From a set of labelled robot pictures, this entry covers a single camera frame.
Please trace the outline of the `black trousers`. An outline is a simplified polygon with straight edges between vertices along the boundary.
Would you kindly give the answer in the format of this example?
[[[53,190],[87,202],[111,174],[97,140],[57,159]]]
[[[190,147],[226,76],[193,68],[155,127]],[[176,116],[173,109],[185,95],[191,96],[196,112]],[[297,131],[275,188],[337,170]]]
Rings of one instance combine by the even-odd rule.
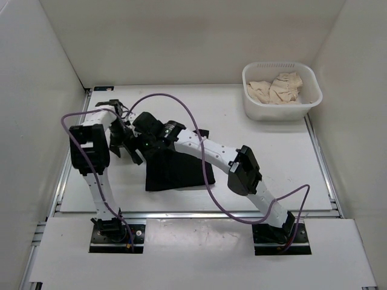
[[[165,138],[164,130],[159,132],[143,132],[141,134],[154,135],[165,138],[171,142],[178,140],[177,135],[184,130],[184,127],[177,126],[172,131],[172,138]],[[202,160],[180,153],[176,150],[164,150],[156,153],[149,160],[146,160],[146,185],[148,192],[159,192],[163,190],[182,189],[205,185]]]

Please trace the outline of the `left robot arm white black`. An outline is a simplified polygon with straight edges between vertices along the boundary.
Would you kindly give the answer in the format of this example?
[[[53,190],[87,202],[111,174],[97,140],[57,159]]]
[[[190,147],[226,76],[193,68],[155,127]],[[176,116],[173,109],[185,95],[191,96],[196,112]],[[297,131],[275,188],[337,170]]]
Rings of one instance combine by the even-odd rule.
[[[74,115],[63,116],[61,123],[70,138],[72,166],[83,176],[93,197],[97,215],[92,222],[102,236],[132,247],[133,232],[114,200],[108,179],[110,153],[121,157],[120,149],[124,148],[133,163],[143,162],[136,152],[130,122],[126,120],[129,111],[117,99],[98,102],[93,110],[83,113],[82,124],[67,127],[65,119]]]

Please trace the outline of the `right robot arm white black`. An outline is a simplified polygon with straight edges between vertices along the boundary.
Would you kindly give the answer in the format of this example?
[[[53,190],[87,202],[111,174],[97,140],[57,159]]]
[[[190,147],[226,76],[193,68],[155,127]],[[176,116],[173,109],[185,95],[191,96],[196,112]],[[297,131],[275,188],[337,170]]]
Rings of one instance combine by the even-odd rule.
[[[250,147],[227,147],[170,120],[162,123],[148,112],[129,117],[143,155],[172,149],[199,159],[201,166],[211,164],[227,174],[227,186],[237,195],[246,197],[264,216],[260,222],[267,226],[265,238],[285,243],[294,232],[295,217],[268,190],[262,180],[258,162]]]

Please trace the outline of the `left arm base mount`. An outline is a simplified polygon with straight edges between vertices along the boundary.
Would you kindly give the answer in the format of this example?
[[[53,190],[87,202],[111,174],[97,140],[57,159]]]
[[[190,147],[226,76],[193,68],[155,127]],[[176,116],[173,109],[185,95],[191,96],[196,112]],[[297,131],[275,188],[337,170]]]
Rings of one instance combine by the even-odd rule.
[[[125,225],[119,227],[119,220],[102,224],[98,227],[97,221],[91,219],[93,231],[91,233],[90,253],[112,254],[142,254],[145,243],[146,225],[129,224],[131,234]]]

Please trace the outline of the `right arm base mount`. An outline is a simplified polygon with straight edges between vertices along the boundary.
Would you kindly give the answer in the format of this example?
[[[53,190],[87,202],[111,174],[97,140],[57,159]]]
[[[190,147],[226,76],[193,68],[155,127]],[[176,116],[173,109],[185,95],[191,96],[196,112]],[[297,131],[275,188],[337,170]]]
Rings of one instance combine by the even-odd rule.
[[[255,256],[297,256],[311,255],[311,248],[305,224],[293,225],[290,235],[276,236],[267,224],[252,225]]]

